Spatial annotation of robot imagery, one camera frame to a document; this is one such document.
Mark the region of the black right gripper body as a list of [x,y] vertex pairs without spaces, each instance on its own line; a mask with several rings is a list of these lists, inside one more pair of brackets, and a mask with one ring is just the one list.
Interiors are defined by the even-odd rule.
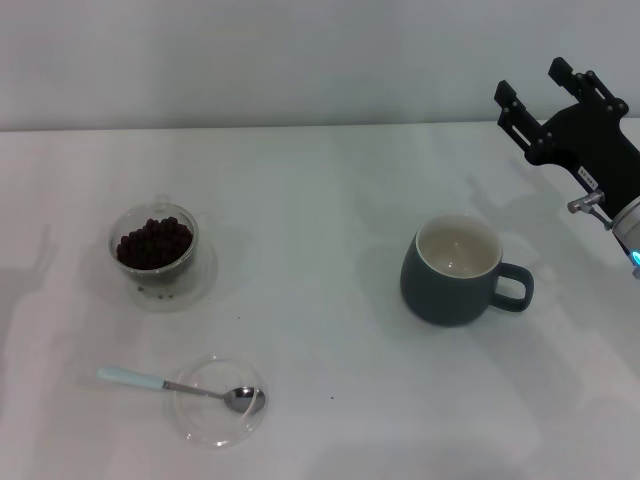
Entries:
[[563,109],[544,123],[551,140],[537,154],[539,166],[559,166],[587,192],[601,190],[611,218],[639,196],[639,151],[622,134],[620,118],[605,107]]

